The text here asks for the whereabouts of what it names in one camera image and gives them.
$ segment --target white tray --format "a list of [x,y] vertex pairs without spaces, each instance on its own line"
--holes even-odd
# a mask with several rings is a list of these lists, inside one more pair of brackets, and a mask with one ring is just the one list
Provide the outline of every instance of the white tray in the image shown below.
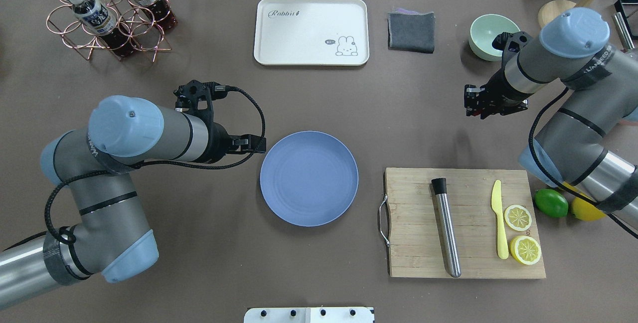
[[255,60],[262,65],[364,64],[369,54],[362,0],[262,0]]

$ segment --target brown table surface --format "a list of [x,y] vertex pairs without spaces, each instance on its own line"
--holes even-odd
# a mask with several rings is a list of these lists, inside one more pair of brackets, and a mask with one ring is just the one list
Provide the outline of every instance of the brown table surface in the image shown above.
[[[259,1],[171,0],[180,19],[168,35],[173,52],[153,65],[143,55],[120,63],[105,52],[86,62],[44,26],[56,0],[0,1],[0,247],[45,227],[53,186],[39,155],[48,142],[84,127],[107,96],[172,107],[173,89],[191,79],[246,89],[264,109],[269,146],[302,130],[340,139],[360,176],[349,210],[322,227],[285,223],[260,193],[263,156],[225,171],[148,167],[133,178],[157,239],[157,263],[119,284],[96,275],[20,303],[0,312],[0,321],[236,323],[251,307],[321,305],[375,307],[380,323],[636,321],[636,241],[610,219],[538,212],[545,280],[388,275],[376,223],[386,167],[520,168],[533,117],[563,85],[533,96],[526,112],[465,117],[463,85],[482,85],[499,67],[472,55],[467,36],[472,20],[488,12],[537,35],[536,14],[550,0],[363,0],[371,54],[351,68],[258,64]],[[594,2],[609,23],[613,2]],[[387,13],[397,7],[435,12],[435,53],[388,49]],[[611,41],[619,44],[613,29]],[[239,94],[215,108],[231,134],[258,133],[257,113]],[[638,129],[619,126],[605,144],[638,162],[637,139]],[[52,217],[57,227],[79,222],[69,192]]]

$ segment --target rabbit logo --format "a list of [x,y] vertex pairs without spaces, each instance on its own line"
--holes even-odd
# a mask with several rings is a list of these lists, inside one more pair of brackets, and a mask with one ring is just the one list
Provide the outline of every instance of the rabbit logo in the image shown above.
[[355,38],[351,36],[340,36],[339,44],[337,45],[337,56],[357,56],[357,44],[355,44]]

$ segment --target wooden cutting board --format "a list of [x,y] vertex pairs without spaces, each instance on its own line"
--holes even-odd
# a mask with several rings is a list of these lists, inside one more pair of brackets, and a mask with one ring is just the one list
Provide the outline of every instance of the wooden cutting board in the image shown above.
[[431,180],[438,177],[447,179],[461,278],[545,278],[542,258],[532,266],[525,266],[511,254],[506,260],[496,254],[496,215],[490,207],[490,198],[497,179],[502,182],[503,210],[518,204],[532,216],[526,232],[505,225],[508,244],[517,235],[529,235],[541,243],[526,171],[393,167],[385,169],[390,276],[451,278],[445,271],[431,185]]

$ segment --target gray cloth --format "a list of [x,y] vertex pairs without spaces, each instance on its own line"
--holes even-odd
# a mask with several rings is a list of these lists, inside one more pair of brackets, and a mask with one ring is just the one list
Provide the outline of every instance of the gray cloth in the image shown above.
[[397,9],[388,13],[388,46],[397,50],[433,53],[435,14]]

